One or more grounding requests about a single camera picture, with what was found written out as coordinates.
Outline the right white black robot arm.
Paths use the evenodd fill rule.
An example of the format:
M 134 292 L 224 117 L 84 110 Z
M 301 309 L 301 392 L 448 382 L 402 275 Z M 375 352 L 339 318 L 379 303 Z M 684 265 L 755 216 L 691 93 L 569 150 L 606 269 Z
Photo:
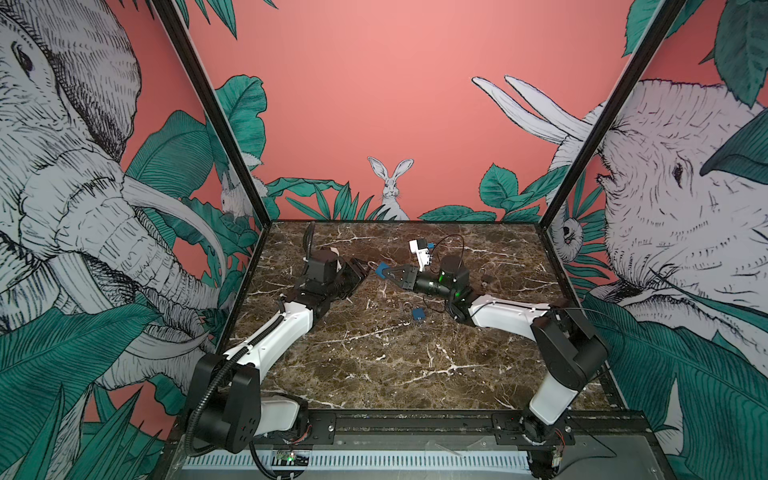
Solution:
M 566 410 L 608 359 L 609 347 L 581 308 L 566 299 L 534 304 L 481 293 L 471 286 L 470 272 L 457 256 L 445 257 L 436 273 L 385 264 L 376 273 L 403 290 L 442 299 L 445 312 L 461 324 L 535 342 L 547 374 L 520 418 L 523 435 L 533 445 L 564 430 Z

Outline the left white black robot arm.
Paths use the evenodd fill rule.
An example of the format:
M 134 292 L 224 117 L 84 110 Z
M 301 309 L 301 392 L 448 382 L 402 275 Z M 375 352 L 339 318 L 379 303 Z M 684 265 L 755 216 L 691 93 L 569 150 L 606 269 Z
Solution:
M 302 401 L 289 394 L 263 397 L 261 384 L 277 360 L 324 316 L 334 301 L 350 297 L 371 272 L 367 262 L 321 249 L 305 258 L 302 275 L 279 297 L 275 314 L 256 332 L 195 366 L 184 416 L 185 454 L 242 451 L 273 432 L 303 436 Z

